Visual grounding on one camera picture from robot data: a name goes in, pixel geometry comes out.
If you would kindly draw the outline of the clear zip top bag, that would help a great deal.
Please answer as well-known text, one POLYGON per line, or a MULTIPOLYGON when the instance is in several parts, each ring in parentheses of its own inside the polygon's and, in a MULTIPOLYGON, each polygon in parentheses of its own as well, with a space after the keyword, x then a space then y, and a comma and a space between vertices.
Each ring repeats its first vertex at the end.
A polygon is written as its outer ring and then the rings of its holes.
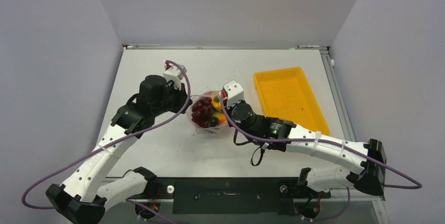
POLYGON ((219 134, 228 126, 227 119, 222 112, 219 91, 207 91, 200 95, 191 96, 192 104, 186 114, 195 128, 196 134, 219 134))

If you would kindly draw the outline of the red grape bunch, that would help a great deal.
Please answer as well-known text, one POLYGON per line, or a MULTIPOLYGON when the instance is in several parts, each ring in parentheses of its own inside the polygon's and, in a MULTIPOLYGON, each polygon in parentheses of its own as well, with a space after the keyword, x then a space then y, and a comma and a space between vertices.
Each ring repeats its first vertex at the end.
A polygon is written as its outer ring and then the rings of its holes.
POLYGON ((202 97, 192 106, 192 121, 201 128, 208 128, 208 121, 213 116, 213 112, 211 97, 202 97))

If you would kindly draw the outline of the yellow bell pepper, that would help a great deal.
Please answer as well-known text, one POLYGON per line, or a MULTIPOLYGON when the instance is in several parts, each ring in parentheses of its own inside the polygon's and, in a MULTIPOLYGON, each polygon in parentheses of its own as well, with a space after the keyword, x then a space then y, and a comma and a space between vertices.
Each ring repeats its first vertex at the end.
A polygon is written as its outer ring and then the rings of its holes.
POLYGON ((221 99, 219 98, 219 96, 212 97, 211 104, 212 104, 214 110, 219 111, 219 112, 222 111, 221 99))

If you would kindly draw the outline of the small orange pumpkin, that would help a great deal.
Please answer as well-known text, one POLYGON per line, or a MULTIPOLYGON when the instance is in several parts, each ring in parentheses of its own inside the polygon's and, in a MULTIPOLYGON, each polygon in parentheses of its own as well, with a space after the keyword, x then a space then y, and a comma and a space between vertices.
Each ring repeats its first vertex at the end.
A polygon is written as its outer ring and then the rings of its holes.
POLYGON ((214 117, 216 117, 216 118, 218 119, 219 124, 222 124, 222 123, 225 123, 225 122, 226 122, 226 117, 225 117, 225 115, 224 115, 222 112, 220 112, 220 111, 216 111, 216 112, 214 113, 214 117))

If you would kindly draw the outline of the long purple eggplant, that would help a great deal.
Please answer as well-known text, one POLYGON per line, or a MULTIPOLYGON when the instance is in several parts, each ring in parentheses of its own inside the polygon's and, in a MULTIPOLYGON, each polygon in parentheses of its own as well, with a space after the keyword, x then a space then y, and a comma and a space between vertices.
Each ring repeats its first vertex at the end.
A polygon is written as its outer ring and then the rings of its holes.
POLYGON ((208 121, 208 126, 209 127, 217 127, 220 124, 220 120, 218 117, 211 117, 208 121))

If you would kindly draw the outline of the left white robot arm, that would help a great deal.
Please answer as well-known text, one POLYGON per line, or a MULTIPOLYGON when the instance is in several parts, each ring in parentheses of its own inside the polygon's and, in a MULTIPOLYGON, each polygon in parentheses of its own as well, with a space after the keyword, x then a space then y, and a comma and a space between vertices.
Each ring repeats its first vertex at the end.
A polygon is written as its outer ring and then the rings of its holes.
POLYGON ((148 130, 155 129, 155 119, 166 112, 185 113, 191 104, 182 83, 183 75, 147 76, 139 92, 131 96, 112 118, 102 140, 72 175, 61 184, 52 184, 46 196, 55 210, 71 223, 99 223, 105 212, 131 196, 152 197, 156 175, 144 167, 103 185, 122 155, 148 130))

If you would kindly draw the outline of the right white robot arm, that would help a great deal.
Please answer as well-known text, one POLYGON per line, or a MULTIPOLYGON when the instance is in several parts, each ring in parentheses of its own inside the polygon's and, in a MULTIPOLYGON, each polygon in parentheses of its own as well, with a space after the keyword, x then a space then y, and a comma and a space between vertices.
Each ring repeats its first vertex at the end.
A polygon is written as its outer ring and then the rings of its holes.
POLYGON ((387 163, 383 143, 376 139, 368 142, 349 142, 308 130, 292 121, 255 114, 249 104, 241 101, 233 106, 224 105, 228 122, 236 132, 243 134, 247 143, 266 150, 310 155, 333 163, 321 169, 301 169, 296 189, 304 197, 332 188, 354 187, 361 193, 382 196, 387 163))

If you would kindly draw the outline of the yellow plastic tray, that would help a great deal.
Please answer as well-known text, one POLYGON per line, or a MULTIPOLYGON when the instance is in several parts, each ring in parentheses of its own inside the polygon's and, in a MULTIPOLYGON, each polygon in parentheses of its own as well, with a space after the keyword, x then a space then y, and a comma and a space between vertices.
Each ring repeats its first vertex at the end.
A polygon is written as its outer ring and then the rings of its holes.
POLYGON ((292 121, 325 135, 330 133, 302 68, 256 72, 253 79, 265 116, 292 121))

